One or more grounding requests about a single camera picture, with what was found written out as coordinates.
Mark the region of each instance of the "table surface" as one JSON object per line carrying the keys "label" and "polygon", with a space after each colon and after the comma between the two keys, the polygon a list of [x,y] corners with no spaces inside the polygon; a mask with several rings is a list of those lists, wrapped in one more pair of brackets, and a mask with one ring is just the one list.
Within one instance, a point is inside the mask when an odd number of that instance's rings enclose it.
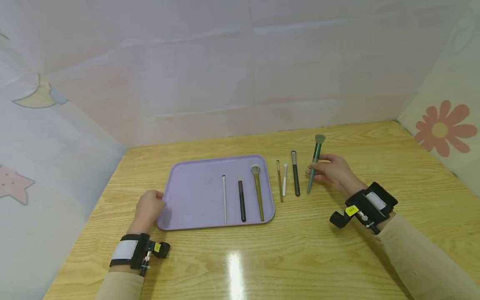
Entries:
{"label": "table surface", "polygon": [[[388,259],[366,230],[328,219],[341,196],[303,171],[315,134],[322,153],[343,156],[365,183],[377,181],[409,219],[480,283],[480,201],[394,121],[131,148],[113,174],[45,299],[93,299],[110,256],[132,221],[139,196],[164,189],[179,161],[260,154],[267,162],[276,214],[267,224],[151,232],[172,245],[154,259],[141,299],[408,299]],[[296,150],[301,196],[280,203],[276,160]]]}

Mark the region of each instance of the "yellow label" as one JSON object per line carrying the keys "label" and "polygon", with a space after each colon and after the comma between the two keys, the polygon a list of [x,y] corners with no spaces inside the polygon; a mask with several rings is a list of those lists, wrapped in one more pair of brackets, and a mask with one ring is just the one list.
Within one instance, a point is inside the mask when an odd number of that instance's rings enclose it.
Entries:
{"label": "yellow label", "polygon": [[347,213],[348,216],[353,216],[354,214],[356,214],[357,212],[359,212],[359,209],[352,205],[352,206],[349,206],[345,209],[345,212]]}

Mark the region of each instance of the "wrist strap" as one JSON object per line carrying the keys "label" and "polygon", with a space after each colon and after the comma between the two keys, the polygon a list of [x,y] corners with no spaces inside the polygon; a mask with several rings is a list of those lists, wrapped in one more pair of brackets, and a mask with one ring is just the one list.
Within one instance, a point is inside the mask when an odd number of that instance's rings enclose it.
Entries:
{"label": "wrist strap", "polygon": [[130,265],[130,269],[140,269],[150,241],[148,234],[127,234],[123,236],[112,254],[110,266]]}
{"label": "wrist strap", "polygon": [[110,266],[130,265],[130,269],[141,269],[148,254],[158,258],[166,258],[170,244],[154,242],[148,234],[127,234],[123,236],[112,254]]}
{"label": "wrist strap", "polygon": [[334,212],[330,217],[330,223],[343,228],[355,216],[366,228],[378,234],[380,231],[376,224],[388,220],[397,203],[398,201],[380,184],[374,182],[369,188],[359,191],[345,201],[347,205],[345,213],[342,215]]}

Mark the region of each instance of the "beige sleeve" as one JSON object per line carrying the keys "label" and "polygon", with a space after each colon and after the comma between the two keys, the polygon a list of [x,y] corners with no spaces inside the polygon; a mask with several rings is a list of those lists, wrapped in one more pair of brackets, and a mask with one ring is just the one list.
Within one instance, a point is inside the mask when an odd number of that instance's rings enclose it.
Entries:
{"label": "beige sleeve", "polygon": [[144,278],[125,272],[108,272],[95,300],[139,300]]}
{"label": "beige sleeve", "polygon": [[475,282],[400,215],[376,236],[415,300],[480,299]]}

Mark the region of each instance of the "pink star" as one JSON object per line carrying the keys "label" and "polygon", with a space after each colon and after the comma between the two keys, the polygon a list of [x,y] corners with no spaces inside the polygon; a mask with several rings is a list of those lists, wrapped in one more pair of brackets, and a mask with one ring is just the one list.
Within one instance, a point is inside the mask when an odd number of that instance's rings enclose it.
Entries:
{"label": "pink star", "polygon": [[27,205],[26,189],[35,181],[19,175],[7,166],[0,165],[0,198],[10,196],[23,205]]}

